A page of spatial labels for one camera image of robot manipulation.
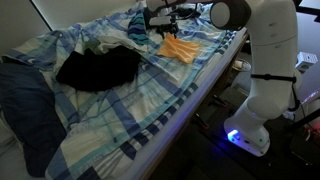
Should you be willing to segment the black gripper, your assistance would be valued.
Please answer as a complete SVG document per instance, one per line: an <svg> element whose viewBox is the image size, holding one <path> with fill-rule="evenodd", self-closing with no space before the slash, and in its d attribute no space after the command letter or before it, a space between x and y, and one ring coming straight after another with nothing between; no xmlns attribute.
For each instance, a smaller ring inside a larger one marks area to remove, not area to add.
<svg viewBox="0 0 320 180"><path fill-rule="evenodd" d="M165 32L171 33L175 39L178 38L179 28L176 23L169 25L161 25L156 28L156 32L161 35L162 39L165 39Z"/></svg>

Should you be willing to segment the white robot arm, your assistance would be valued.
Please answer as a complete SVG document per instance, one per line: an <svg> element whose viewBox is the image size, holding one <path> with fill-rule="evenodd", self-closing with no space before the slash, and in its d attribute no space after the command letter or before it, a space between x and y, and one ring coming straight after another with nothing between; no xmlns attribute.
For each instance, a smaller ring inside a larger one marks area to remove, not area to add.
<svg viewBox="0 0 320 180"><path fill-rule="evenodd" d="M252 54L249 96L223 127L228 140L260 157L270 147L264 123L289 109L293 87L301 83L295 69L298 27L293 0L146 0L150 23L170 21L162 10L184 3L211 3L210 20L220 30L247 29Z"/></svg>

